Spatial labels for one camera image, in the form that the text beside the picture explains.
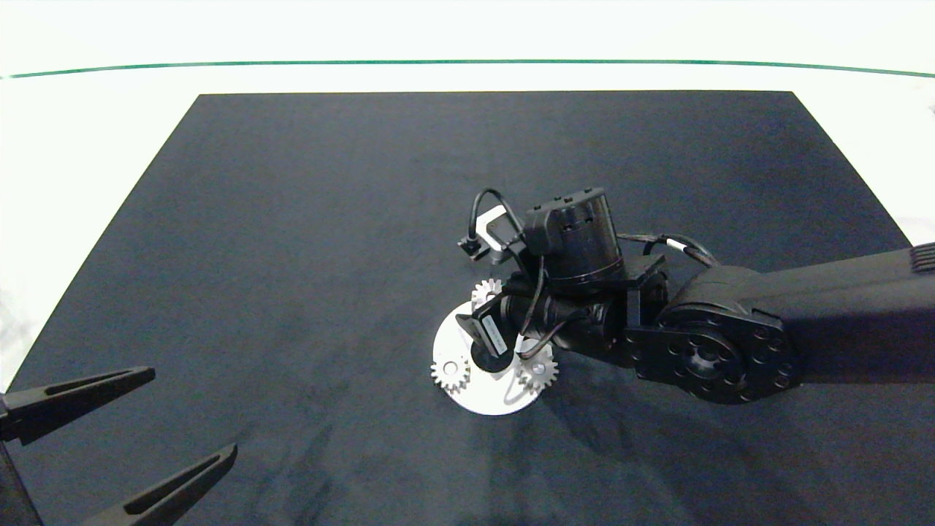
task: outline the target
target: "green line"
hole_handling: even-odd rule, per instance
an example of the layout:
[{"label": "green line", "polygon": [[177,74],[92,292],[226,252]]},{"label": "green line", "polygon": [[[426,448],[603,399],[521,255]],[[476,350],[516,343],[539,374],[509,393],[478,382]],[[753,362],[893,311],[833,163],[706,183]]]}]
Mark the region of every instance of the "green line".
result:
[{"label": "green line", "polygon": [[159,69],[163,67],[203,67],[203,66],[393,66],[393,65],[442,65],[442,64],[688,64],[704,66],[769,66],[796,67],[799,69],[825,69],[831,71],[852,71],[856,73],[876,73],[880,75],[901,75],[904,77],[923,77],[935,79],[935,73],[920,71],[899,71],[896,69],[876,69],[873,67],[825,66],[820,64],[795,64],[787,62],[751,62],[744,60],[653,60],[653,59],[479,59],[479,60],[257,60],[226,62],[175,62],[164,64],[131,64],[125,66],[79,67],[57,71],[37,71],[35,73],[17,73],[0,76],[0,79],[26,79],[28,77],[47,77],[50,75],[70,75],[72,73],[93,73],[95,71],[118,71],[122,69]]}]

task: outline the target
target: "white disc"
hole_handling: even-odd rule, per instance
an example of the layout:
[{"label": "white disc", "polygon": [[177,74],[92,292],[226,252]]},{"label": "white disc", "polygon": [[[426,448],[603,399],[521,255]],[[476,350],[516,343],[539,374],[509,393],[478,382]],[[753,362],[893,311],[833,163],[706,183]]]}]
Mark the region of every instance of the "white disc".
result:
[{"label": "white disc", "polygon": [[[467,384],[457,390],[443,390],[461,407],[478,415],[507,415],[523,409],[536,398],[540,391],[525,388],[520,383],[518,373],[520,357],[513,354],[513,361],[499,373],[488,373],[474,363],[470,355],[472,340],[470,336],[458,325],[454,319],[455,314],[470,314],[471,303],[467,301],[451,311],[435,335],[435,345],[432,349],[432,359],[435,363],[443,365],[459,358],[467,360],[470,367],[470,377]],[[536,340],[525,340],[523,348],[535,344]],[[542,353],[552,354],[550,345],[541,350]]]}]

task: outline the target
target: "black mat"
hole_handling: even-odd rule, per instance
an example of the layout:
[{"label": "black mat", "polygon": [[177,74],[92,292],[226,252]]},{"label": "black mat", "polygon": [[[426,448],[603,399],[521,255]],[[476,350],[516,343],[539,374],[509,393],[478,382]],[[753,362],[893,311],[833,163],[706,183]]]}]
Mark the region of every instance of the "black mat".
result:
[{"label": "black mat", "polygon": [[908,246],[789,93],[201,96],[13,387],[157,370],[11,448],[40,513],[237,441],[180,524],[935,523],[933,386],[722,407],[561,355],[519,414],[455,405],[428,365],[488,273],[454,246],[485,185],[521,210],[604,186],[618,230],[756,270]]}]

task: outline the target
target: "spur gear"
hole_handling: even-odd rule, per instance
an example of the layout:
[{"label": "spur gear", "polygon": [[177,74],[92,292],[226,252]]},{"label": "spur gear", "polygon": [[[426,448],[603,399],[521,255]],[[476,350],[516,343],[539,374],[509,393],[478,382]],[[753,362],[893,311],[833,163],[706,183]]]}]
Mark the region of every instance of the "spur gear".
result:
[{"label": "spur gear", "polygon": [[558,377],[558,364],[552,359],[551,349],[542,350],[533,358],[523,360],[516,369],[520,384],[527,390],[539,392],[550,386]]},{"label": "spur gear", "polygon": [[449,393],[458,392],[468,386],[470,365],[464,358],[445,358],[441,363],[432,362],[432,379]]},{"label": "spur gear", "polygon": [[494,296],[503,291],[503,284],[500,280],[489,279],[474,285],[474,290],[470,293],[470,307],[476,311],[481,305],[490,301]]}]

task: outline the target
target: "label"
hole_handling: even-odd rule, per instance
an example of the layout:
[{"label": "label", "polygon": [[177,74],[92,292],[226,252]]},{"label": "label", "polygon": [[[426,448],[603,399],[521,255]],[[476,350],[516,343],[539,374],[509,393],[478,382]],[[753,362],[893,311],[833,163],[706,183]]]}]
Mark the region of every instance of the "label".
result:
[{"label": "label", "polygon": [[481,318],[481,323],[487,329],[487,335],[490,336],[490,341],[494,344],[496,355],[500,356],[507,352],[507,344],[503,341],[503,336],[500,335],[500,329],[496,328],[494,319],[491,316],[484,316]]}]

